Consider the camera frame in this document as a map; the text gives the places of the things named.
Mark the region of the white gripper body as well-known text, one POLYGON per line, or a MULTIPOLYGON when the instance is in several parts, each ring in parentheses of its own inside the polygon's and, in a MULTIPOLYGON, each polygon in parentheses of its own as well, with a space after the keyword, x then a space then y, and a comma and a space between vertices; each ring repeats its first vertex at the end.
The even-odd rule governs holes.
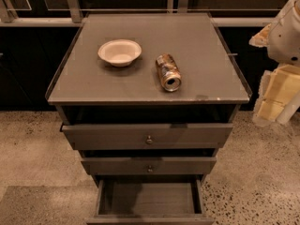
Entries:
POLYGON ((281 64, 264 75, 262 107, 266 111, 282 111, 299 90, 300 67, 281 64))

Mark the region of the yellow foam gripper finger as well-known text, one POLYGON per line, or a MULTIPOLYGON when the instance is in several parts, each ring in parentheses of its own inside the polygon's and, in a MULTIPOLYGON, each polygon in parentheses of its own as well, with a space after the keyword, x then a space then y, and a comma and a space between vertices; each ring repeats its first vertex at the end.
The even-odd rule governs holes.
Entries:
POLYGON ((271 24, 267 24, 260 32, 252 36, 249 40, 249 44, 254 47, 263 48, 269 45, 269 32, 271 24))
POLYGON ((259 127, 266 127, 274 123, 282 111, 280 103, 259 98, 254 106, 252 121, 259 127))

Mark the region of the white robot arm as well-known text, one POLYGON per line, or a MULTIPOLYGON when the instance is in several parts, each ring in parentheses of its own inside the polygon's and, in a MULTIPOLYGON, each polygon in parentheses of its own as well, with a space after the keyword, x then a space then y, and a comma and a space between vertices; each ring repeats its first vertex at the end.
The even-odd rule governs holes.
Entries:
POLYGON ((262 75, 253 122, 260 127, 287 124, 300 107, 300 0, 289 0, 249 44, 265 47, 268 57, 278 62, 262 75))

